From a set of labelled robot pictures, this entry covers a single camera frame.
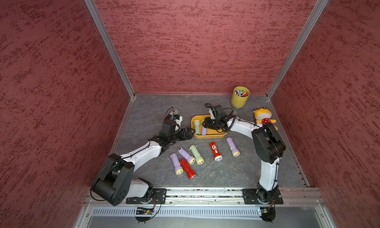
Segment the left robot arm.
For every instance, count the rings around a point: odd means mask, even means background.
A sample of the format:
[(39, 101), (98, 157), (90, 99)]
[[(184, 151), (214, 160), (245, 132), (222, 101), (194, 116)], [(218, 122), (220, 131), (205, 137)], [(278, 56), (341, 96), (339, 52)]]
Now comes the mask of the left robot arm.
[(196, 130), (187, 127), (172, 134), (160, 133), (142, 147), (124, 155), (109, 155), (93, 180), (90, 196), (100, 196), (98, 201), (106, 201), (113, 206), (127, 198), (139, 198), (148, 203), (153, 199), (153, 184), (145, 179), (134, 179), (134, 172), (146, 162), (163, 154), (177, 141), (193, 138)]

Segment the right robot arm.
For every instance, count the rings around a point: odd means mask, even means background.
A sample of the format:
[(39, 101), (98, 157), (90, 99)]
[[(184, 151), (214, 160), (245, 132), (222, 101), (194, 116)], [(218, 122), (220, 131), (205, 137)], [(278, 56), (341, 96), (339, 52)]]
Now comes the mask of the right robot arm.
[(254, 149), (261, 160), (261, 174), (257, 184), (256, 196), (260, 203), (268, 204), (275, 198), (278, 187), (278, 172), (281, 158), (286, 149), (285, 143), (272, 123), (254, 124), (238, 117), (230, 119), (207, 117), (205, 128), (227, 133), (229, 131), (242, 134), (253, 140)]

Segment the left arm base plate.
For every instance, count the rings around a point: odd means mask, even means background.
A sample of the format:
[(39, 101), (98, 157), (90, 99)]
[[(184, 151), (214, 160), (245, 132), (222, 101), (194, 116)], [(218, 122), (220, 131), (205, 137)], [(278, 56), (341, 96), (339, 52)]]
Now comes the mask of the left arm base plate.
[(126, 199), (126, 204), (154, 205), (164, 204), (166, 200), (166, 188), (150, 188), (143, 197), (131, 197)]

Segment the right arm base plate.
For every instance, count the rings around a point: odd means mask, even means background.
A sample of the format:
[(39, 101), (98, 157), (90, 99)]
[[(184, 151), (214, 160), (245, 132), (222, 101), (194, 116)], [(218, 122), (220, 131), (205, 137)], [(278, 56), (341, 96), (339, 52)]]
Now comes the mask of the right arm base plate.
[(242, 197), (245, 205), (271, 205), (274, 202), (275, 205), (283, 205), (284, 201), (278, 187), (275, 187), (271, 191), (265, 189), (249, 189), (242, 190)]

